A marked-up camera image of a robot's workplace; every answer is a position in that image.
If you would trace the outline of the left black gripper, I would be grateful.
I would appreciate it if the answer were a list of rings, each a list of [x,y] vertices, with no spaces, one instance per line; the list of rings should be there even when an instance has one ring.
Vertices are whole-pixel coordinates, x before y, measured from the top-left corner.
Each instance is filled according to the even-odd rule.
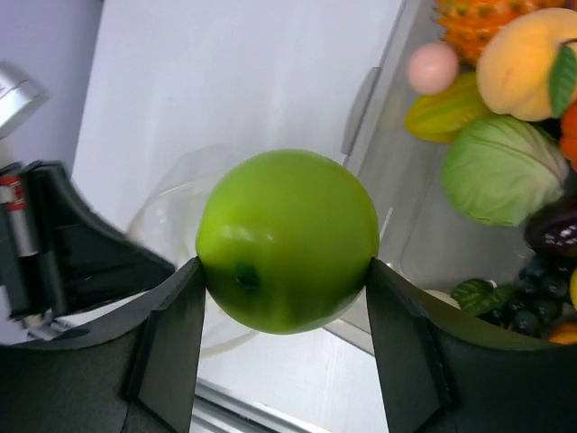
[[[60,162],[1,170],[1,281],[12,319],[97,309],[152,290],[174,271],[98,216]]]

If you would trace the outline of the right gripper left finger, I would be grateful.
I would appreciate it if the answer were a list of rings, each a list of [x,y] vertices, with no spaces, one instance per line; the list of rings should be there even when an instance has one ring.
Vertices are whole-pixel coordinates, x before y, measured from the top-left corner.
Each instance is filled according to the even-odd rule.
[[[148,316],[126,389],[125,432],[188,432],[205,315],[195,258],[163,283],[169,293]]]

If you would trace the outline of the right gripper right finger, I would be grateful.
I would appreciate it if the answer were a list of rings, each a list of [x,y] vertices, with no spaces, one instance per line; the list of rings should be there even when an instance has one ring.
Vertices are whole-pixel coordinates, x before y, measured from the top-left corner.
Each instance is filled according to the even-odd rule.
[[[366,279],[371,338],[389,431],[435,429],[452,397],[426,314],[410,300],[402,279],[371,260]]]

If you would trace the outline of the clear zip top bag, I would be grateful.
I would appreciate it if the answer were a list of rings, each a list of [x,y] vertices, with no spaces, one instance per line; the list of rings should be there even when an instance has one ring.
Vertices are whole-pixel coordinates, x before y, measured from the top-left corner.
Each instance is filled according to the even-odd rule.
[[[254,154],[213,144],[179,156],[128,225],[129,238],[176,267],[184,265],[196,256],[195,237],[211,190],[230,169]],[[258,335],[229,318],[211,297],[206,298],[202,360],[230,352]]]

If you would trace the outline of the dark toy grape bunch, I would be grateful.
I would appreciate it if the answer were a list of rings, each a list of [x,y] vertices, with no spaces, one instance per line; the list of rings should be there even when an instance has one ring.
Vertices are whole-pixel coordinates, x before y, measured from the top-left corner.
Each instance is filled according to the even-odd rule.
[[[483,279],[459,283],[450,297],[458,307],[487,323],[525,336],[552,330],[570,301],[576,261],[535,255],[513,281],[498,285]]]

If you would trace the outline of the green toy apple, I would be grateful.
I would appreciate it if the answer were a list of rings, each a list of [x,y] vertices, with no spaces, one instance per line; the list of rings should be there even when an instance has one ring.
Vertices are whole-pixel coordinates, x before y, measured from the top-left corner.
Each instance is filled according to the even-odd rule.
[[[212,189],[196,236],[206,288],[231,318],[278,335],[341,316],[380,247],[365,187],[315,152],[262,152]]]

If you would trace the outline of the green toy cabbage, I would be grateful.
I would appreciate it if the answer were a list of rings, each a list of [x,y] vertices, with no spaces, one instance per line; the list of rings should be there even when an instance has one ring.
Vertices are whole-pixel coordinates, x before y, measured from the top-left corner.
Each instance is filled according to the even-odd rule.
[[[564,193],[569,167],[543,128],[509,115],[471,122],[445,154],[450,205],[486,226],[519,226]]]

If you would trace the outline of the orange toy persimmon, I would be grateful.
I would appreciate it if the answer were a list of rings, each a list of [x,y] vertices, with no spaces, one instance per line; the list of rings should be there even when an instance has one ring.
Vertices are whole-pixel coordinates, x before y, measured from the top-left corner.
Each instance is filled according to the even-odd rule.
[[[574,101],[561,118],[559,148],[573,170],[577,168],[577,102]]]

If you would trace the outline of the clear plastic food bin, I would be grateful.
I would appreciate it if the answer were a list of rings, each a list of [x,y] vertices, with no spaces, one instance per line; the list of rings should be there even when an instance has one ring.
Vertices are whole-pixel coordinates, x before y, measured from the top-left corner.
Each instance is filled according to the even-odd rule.
[[[535,339],[432,296],[433,290],[449,291],[470,278],[509,282],[532,254],[521,227],[486,226],[455,211],[440,178],[446,146],[419,140],[405,129],[405,115],[416,99],[406,76],[408,60],[441,33],[433,7],[430,1],[399,5],[380,63],[367,72],[351,108],[345,165],[376,208],[380,262],[408,285],[409,296],[439,327],[474,344],[539,347]]]

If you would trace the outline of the white toy egg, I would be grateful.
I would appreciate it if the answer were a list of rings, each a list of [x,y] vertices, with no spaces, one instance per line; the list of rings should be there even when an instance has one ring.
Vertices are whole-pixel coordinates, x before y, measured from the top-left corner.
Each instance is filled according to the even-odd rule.
[[[450,305],[456,309],[460,309],[460,305],[458,303],[458,301],[454,298],[452,298],[448,293],[446,292],[442,292],[440,290],[426,290],[426,293],[435,297],[436,299],[441,300],[442,302],[446,303],[447,305]]]

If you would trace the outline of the yellow toy lemon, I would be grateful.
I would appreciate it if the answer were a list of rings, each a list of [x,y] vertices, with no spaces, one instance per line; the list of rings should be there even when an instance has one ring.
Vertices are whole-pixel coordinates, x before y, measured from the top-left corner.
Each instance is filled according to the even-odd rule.
[[[577,309],[577,269],[574,269],[569,281],[569,294],[573,308]]]

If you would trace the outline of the purple toy eggplant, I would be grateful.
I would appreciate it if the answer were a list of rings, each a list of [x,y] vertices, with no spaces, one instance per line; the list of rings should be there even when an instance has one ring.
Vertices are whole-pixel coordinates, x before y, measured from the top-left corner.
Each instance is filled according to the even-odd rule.
[[[576,198],[546,205],[529,218],[524,239],[536,253],[576,256]]]

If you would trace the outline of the yellow toy starfruit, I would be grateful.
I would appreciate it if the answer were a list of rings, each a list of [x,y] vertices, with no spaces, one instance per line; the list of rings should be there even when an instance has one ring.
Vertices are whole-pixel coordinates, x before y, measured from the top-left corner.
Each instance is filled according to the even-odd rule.
[[[451,143],[467,124],[491,114],[481,98],[476,73],[466,71],[445,91],[418,97],[405,116],[404,126],[421,140]]]

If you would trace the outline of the pink toy egg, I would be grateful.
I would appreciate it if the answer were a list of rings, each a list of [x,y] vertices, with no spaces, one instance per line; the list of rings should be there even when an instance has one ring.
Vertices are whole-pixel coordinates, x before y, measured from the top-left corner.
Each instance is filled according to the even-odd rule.
[[[420,95],[435,95],[446,90],[459,73],[459,58],[444,42],[420,46],[410,57],[408,82]]]

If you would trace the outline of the yellow toy peach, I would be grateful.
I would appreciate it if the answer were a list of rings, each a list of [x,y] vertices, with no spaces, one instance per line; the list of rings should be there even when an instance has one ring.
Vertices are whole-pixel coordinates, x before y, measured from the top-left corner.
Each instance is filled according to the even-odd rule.
[[[546,8],[519,16],[486,45],[477,85],[494,113],[534,122],[552,116],[548,79],[559,46],[576,37],[576,13]]]

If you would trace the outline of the toy pineapple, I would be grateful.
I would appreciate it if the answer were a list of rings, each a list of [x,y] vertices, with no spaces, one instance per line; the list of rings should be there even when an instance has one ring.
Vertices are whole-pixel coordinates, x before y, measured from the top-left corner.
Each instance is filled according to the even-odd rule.
[[[435,1],[436,23],[442,40],[461,62],[475,66],[487,43],[505,25],[524,14],[545,8],[571,8],[564,0],[442,0]]]

